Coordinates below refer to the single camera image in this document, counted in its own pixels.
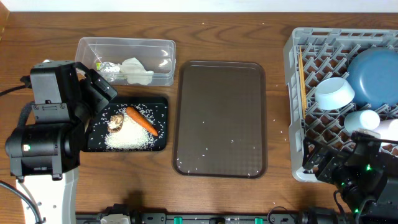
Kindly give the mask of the dark blue plate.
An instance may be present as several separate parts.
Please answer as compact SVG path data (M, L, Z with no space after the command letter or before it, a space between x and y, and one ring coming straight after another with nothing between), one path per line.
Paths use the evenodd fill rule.
M358 54L348 67L348 83L355 92L357 106L397 104L397 52L385 48L367 49Z

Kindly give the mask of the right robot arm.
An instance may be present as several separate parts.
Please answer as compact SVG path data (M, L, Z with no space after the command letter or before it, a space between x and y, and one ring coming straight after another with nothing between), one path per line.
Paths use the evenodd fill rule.
M337 150L306 137L302 167L318 167L315 177L335 185L353 214L353 223L397 223L397 157L380 152L396 141L355 131L352 151Z

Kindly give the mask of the white tissue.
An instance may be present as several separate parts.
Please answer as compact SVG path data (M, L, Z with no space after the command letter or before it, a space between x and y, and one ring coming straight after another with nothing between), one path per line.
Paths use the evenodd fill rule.
M128 84L148 85L152 82L154 72L146 70L137 58L126 59L122 64L118 64L119 72L126 77Z

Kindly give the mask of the light blue bowl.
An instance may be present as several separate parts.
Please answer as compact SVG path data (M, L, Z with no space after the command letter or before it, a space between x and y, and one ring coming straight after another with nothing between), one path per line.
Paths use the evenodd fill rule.
M321 110L337 110L349 104L355 92L341 77L328 78L315 87L315 102Z

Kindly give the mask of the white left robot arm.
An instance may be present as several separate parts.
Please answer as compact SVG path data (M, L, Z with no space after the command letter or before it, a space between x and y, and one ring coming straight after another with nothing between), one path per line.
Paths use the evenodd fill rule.
M90 121L117 96L98 72L81 62L34 65L21 79L34 100L22 109L5 150L25 206L26 223L76 223L80 152Z

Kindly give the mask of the pink cup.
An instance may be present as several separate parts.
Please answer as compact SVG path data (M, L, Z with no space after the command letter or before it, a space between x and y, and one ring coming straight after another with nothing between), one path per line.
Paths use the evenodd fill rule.
M374 132L380 135L381 139L397 141L398 138L398 119L381 121Z

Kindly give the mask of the brown mushroom piece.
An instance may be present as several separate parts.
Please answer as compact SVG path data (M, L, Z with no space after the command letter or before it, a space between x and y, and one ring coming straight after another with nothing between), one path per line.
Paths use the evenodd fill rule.
M123 114L116 114L110 117L108 122L108 131L110 133L117 133L121 130L123 126L124 115Z

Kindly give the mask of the light blue cup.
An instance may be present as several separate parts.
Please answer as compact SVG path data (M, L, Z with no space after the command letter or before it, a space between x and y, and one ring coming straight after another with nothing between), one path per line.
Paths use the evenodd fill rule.
M357 131L358 129L373 130L379 126L380 121L380 117L375 111L355 111L346 115L344 127L349 133Z

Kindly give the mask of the yellow green snack wrapper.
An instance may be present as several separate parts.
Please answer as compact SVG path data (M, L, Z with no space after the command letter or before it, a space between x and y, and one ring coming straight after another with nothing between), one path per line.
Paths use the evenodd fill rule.
M108 82L113 82L118 79L118 74L121 71L118 64L112 62L97 62L95 65L102 77Z

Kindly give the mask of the orange carrot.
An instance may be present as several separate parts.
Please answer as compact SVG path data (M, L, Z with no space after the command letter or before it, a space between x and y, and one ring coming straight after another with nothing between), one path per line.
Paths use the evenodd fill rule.
M150 122L148 122L148 120L146 120L145 117L143 117L143 115L141 115L133 107L127 107L126 114L146 131L154 136L158 136L156 129L150 124Z

